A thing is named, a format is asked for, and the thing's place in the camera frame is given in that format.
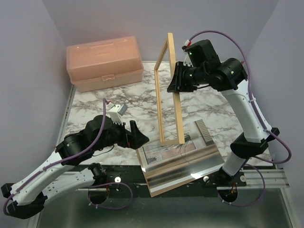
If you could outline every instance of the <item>purple cable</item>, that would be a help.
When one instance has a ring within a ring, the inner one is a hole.
[[[262,182],[263,182],[263,191],[262,191],[262,194],[259,196],[259,198],[257,198],[255,201],[253,201],[253,202],[251,202],[251,203],[247,203],[247,204],[233,204],[233,203],[229,203],[229,202],[227,202],[227,201],[224,201],[224,200],[221,198],[221,196],[219,195],[219,193],[218,193],[218,197],[220,198],[220,200],[221,200],[223,203],[226,203],[226,204],[228,204],[228,205],[230,205],[230,206],[234,206],[234,207],[239,207],[239,208],[240,208],[240,207],[252,206],[252,205],[254,205],[254,204],[256,204],[256,203],[258,203],[259,201],[262,200],[262,198],[263,198],[263,196],[265,195],[265,192],[266,192],[265,179],[264,179],[262,173],[260,172],[260,170],[258,170],[256,167],[254,167],[254,166],[252,166],[252,165],[249,165],[249,164],[246,164],[246,166],[250,166],[251,168],[255,169],[255,170],[258,172],[258,174],[260,174],[260,176],[261,176],[261,178],[262,178]]]
[[[132,192],[132,189],[129,187],[129,185],[125,184],[125,183],[121,183],[121,182],[110,182],[110,183],[106,183],[106,184],[100,184],[100,185],[95,185],[95,186],[90,186],[88,187],[89,189],[95,189],[95,188],[100,188],[100,187],[104,187],[104,186],[108,186],[108,185],[112,185],[112,184],[121,184],[121,185],[124,185],[127,187],[127,189],[130,191],[130,194],[131,194],[131,198],[130,198],[130,201],[128,204],[124,205],[124,206],[121,206],[121,207],[117,207],[117,208],[111,208],[111,207],[106,207],[106,206],[102,206],[102,205],[98,205],[98,204],[94,204],[91,202],[91,199],[89,197],[89,195],[87,196],[87,199],[89,200],[90,204],[91,205],[94,205],[96,207],[99,207],[99,208],[104,208],[104,209],[109,209],[109,210],[121,210],[121,209],[125,209],[127,208],[128,206],[131,205],[132,201],[133,201],[133,192]]]
[[[94,141],[87,147],[85,148],[83,151],[81,151],[80,153],[76,154],[76,155],[73,155],[73,156],[70,156],[68,158],[64,158],[62,160],[59,160],[59,161],[56,161],[54,163],[51,163],[45,167],[42,168],[43,171],[38,171],[36,172],[33,176],[31,176],[29,179],[27,179],[19,188],[16,189],[16,192],[20,192],[20,190],[22,190],[26,185],[28,185],[33,179],[35,179],[39,174],[41,174],[42,172],[46,171],[48,168],[50,167],[53,167],[54,165],[57,165],[57,164],[60,164],[62,162],[67,162],[67,161],[70,161],[74,158],[77,158],[79,156],[81,156],[82,154],[88,152],[95,144],[96,142],[98,141],[99,137],[101,136],[101,133],[103,132],[103,128],[104,128],[104,124],[105,124],[105,112],[106,112],[106,104],[108,104],[108,101],[104,98],[103,99],[103,104],[104,104],[104,110],[103,110],[103,120],[102,120],[102,123],[101,123],[101,127],[100,127],[100,130],[96,136],[96,138],[94,139]],[[7,200],[5,201],[4,205],[3,205],[3,212],[5,215],[9,215],[9,213],[6,211],[6,207],[9,203],[9,201],[15,196],[15,194],[11,194]]]
[[[271,131],[267,130],[267,126],[265,125],[265,123],[263,121],[263,118],[261,117],[261,115],[260,115],[260,113],[259,113],[259,111],[257,109],[256,102],[254,101],[253,94],[252,94],[252,89],[251,89],[251,69],[250,69],[249,62],[247,60],[247,57],[246,57],[243,49],[240,47],[240,45],[232,37],[228,36],[227,34],[225,34],[223,32],[216,31],[216,30],[205,30],[205,31],[198,32],[198,33],[194,34],[189,39],[189,41],[192,41],[196,36],[198,36],[200,34],[203,34],[203,33],[218,33],[218,34],[221,34],[221,35],[227,37],[228,39],[230,39],[237,46],[237,48],[239,49],[239,51],[241,52],[241,54],[242,54],[242,56],[244,58],[244,62],[246,63],[246,66],[247,66],[247,69],[248,69],[248,95],[249,95],[250,100],[253,100],[253,102],[251,102],[253,110],[255,111],[256,116],[257,116],[259,122],[261,123],[261,125],[263,126],[264,130],[268,134],[270,134],[272,137],[274,137],[275,139],[277,139],[286,148],[286,150],[288,152],[288,157],[285,160],[283,160],[283,161],[277,161],[277,162],[276,161],[270,161],[270,160],[266,160],[264,158],[260,158],[260,157],[257,157],[257,156],[254,156],[254,158],[262,160],[264,162],[272,163],[272,164],[283,164],[283,163],[288,162],[291,159],[291,150],[290,150],[290,148],[278,136],[276,136],[275,134],[273,134]]]

